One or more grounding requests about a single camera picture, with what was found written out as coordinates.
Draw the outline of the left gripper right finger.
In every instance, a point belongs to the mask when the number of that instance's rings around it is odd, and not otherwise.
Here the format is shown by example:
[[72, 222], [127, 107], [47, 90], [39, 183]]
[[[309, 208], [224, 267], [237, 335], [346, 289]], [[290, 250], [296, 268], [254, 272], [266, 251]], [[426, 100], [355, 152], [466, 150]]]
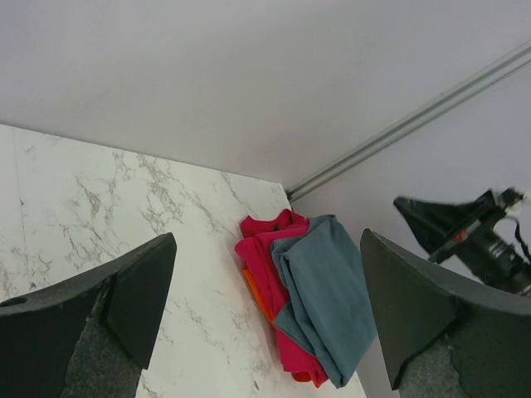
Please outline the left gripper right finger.
[[363, 272], [391, 388], [402, 397], [528, 397], [530, 300], [365, 230]]

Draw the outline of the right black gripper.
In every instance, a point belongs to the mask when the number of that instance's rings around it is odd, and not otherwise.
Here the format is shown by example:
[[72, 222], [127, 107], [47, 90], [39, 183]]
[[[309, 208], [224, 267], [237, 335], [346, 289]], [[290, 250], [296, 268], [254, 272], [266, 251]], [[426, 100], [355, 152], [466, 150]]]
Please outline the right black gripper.
[[[513, 188], [488, 190], [478, 199], [461, 204], [436, 203], [397, 197], [393, 205], [402, 215], [418, 244], [437, 264], [458, 257], [482, 283], [523, 297], [530, 295], [530, 251], [521, 236], [520, 224], [509, 209], [524, 201]], [[513, 244], [500, 237], [494, 227], [500, 221], [515, 223]]]

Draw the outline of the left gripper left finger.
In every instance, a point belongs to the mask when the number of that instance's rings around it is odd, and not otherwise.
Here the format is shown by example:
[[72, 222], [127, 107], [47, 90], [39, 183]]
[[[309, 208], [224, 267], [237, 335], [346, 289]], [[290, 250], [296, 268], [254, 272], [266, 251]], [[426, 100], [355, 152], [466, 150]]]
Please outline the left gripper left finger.
[[1, 303], [3, 397], [134, 397], [173, 277], [167, 233]]

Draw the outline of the blue-grey t-shirt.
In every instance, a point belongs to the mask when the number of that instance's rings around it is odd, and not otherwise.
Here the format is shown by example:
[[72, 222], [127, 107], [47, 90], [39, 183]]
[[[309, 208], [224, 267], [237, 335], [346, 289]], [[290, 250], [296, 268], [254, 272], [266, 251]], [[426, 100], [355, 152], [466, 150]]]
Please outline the blue-grey t-shirt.
[[336, 388], [346, 386], [377, 336], [359, 248], [334, 215], [271, 245], [290, 301], [275, 325], [313, 355]]

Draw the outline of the orange t-shirt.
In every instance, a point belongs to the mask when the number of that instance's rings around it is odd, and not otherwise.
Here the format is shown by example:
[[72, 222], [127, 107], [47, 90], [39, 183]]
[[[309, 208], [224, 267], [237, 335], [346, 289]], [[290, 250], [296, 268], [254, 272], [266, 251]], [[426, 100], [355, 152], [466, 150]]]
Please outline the orange t-shirt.
[[[249, 270], [247, 265], [244, 265], [241, 269], [241, 272], [243, 273], [243, 276], [247, 282], [248, 287], [251, 290], [251, 294], [256, 301], [258, 307], [261, 309], [262, 313], [267, 318], [269, 324], [276, 329], [276, 326], [274, 325], [274, 319], [273, 319], [273, 313], [271, 312], [270, 308], [267, 306], [265, 300], [263, 299], [261, 295], [261, 291], [258, 288], [256, 279], [252, 272]], [[315, 388], [319, 389], [322, 384], [316, 381], [308, 372], [292, 372], [291, 373], [292, 378], [300, 383], [309, 383], [311, 382]]]

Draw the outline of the magenta t-shirt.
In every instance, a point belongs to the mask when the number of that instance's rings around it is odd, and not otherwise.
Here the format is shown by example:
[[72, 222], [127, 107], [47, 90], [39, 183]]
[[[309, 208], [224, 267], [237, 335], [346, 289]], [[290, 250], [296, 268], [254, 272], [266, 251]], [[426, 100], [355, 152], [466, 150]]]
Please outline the magenta t-shirt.
[[[241, 222], [240, 229], [242, 239], [236, 243], [235, 252], [254, 275], [261, 295], [275, 320], [280, 310], [290, 301], [290, 295], [282, 284], [272, 259], [271, 245], [279, 239], [302, 236], [309, 229], [309, 220], [292, 210], [284, 209], [271, 221], [260, 221], [248, 216]], [[308, 372], [321, 384], [329, 379], [314, 356], [278, 327], [274, 331], [280, 362], [286, 372]]]

